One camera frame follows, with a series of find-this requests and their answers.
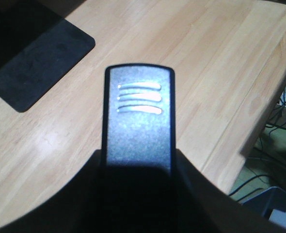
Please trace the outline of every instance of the wooden desk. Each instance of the wooden desk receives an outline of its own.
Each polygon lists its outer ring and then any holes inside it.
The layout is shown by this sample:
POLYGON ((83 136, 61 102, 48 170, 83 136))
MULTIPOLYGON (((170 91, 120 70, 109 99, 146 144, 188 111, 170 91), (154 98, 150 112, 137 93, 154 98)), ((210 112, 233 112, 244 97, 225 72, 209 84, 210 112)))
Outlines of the wooden desk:
MULTIPOLYGON (((62 1, 46 2, 58 13, 62 1)), ((175 70, 176 147, 228 192, 286 84, 286 5, 88 0, 66 18, 96 47, 27 112, 0 99, 0 226, 50 198, 100 148, 113 64, 175 70)))

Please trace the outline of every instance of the silver stripe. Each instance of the silver stripe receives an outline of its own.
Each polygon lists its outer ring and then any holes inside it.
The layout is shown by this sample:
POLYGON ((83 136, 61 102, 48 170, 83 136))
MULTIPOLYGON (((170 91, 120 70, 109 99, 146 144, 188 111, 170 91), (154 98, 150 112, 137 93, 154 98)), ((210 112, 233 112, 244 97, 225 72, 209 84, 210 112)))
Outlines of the silver stripe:
POLYGON ((149 88, 160 90, 161 85, 159 83, 152 82, 133 82, 133 83, 124 83, 117 86, 118 89, 129 89, 129 88, 149 88))
POLYGON ((154 113, 154 114, 161 114, 162 110, 158 107, 148 106, 148 105, 129 105, 129 106, 122 106, 117 109, 119 113, 125 112, 145 112, 145 113, 154 113))
POLYGON ((161 95, 158 92, 150 92, 150 93, 137 93, 137 94, 125 94, 117 97, 119 101, 126 100, 150 100, 155 102, 161 101, 161 95))

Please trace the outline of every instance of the black mouse pad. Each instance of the black mouse pad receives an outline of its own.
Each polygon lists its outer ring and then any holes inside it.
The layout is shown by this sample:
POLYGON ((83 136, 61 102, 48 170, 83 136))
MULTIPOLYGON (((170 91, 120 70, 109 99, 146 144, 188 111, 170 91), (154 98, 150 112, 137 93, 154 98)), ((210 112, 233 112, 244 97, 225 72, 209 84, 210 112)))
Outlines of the black mouse pad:
POLYGON ((0 13, 0 97, 27 111, 95 46, 95 40, 35 1, 0 13))

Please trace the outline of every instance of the wood grain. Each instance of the wood grain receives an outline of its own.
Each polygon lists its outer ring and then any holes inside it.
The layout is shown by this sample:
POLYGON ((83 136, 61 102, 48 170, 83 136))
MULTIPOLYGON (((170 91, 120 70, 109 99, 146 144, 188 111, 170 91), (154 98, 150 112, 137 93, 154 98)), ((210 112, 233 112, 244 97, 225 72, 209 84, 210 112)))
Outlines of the wood grain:
MULTIPOLYGON (((62 1, 41 1, 60 15, 62 1)), ((286 83, 286 5, 87 0, 67 20, 96 47, 30 110, 0 99, 0 226, 62 188, 101 144, 104 70, 172 67, 177 148, 228 192, 286 83)))

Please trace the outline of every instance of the floor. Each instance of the floor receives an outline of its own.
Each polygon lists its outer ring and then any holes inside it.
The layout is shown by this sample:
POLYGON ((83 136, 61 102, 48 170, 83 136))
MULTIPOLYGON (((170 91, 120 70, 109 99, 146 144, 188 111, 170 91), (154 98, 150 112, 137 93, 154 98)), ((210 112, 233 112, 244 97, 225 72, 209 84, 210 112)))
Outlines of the floor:
POLYGON ((269 177, 253 179, 231 195, 232 199, 242 203, 275 185, 286 191, 286 130, 277 129, 269 137, 269 132, 273 129, 266 128, 258 138, 231 192, 256 175, 269 177))

